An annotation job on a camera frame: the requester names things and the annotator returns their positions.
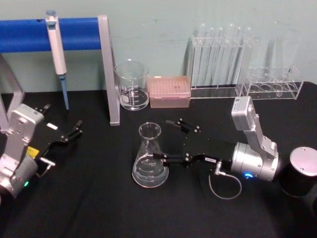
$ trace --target light blue wall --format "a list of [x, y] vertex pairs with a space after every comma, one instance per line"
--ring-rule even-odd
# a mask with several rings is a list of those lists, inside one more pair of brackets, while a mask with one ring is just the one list
[[[284, 49], [285, 62], [294, 61], [305, 81], [317, 83], [316, 0], [0, 0], [0, 20], [44, 18], [47, 9], [55, 9], [60, 17], [107, 14], [115, 61], [138, 59], [151, 75], [181, 74], [188, 37], [199, 23], [234, 22], [251, 26], [257, 36], [268, 36], [273, 34], [270, 24], [277, 21], [296, 38]], [[255, 51], [253, 65], [260, 64], [257, 56], [263, 51]], [[60, 90], [50, 53], [4, 56], [27, 92]], [[65, 56], [69, 90], [104, 88], [99, 51]]]

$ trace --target blue pipette tip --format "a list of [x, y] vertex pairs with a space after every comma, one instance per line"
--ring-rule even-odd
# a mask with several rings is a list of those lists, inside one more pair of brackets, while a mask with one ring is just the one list
[[62, 90], [63, 90], [63, 96], [64, 96], [66, 110], [69, 110], [67, 88], [66, 88], [66, 78], [65, 77], [60, 77], [60, 81], [61, 81], [61, 87], [62, 87]]

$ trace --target blue pipe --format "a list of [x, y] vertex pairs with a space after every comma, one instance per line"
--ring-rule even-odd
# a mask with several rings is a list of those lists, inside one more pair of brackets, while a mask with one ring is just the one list
[[[98, 19], [60, 18], [66, 51], [100, 50]], [[45, 19], [0, 21], [0, 53], [51, 51]]]

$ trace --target black tablecloth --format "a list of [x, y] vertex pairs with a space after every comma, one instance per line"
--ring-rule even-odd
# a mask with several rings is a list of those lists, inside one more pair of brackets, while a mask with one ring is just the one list
[[[69, 92], [70, 112], [57, 93], [28, 93], [31, 107], [51, 103], [46, 119], [64, 130], [83, 120], [82, 137], [67, 148], [52, 150], [50, 172], [33, 178], [17, 199], [0, 209], [6, 238], [58, 237], [316, 237], [312, 204], [317, 189], [297, 199], [279, 184], [242, 179], [235, 200], [216, 198], [208, 187], [209, 165], [174, 167], [160, 187], [145, 189], [131, 177], [140, 146], [138, 127], [161, 125], [160, 146], [181, 152], [184, 134], [165, 123], [183, 118], [211, 138], [246, 143], [231, 118], [233, 99], [192, 100], [186, 109], [121, 109], [121, 125], [111, 127], [105, 92]], [[263, 132], [279, 152], [298, 146], [317, 149], [317, 85], [305, 83], [295, 100], [254, 101]], [[222, 183], [220, 191], [226, 189]]]

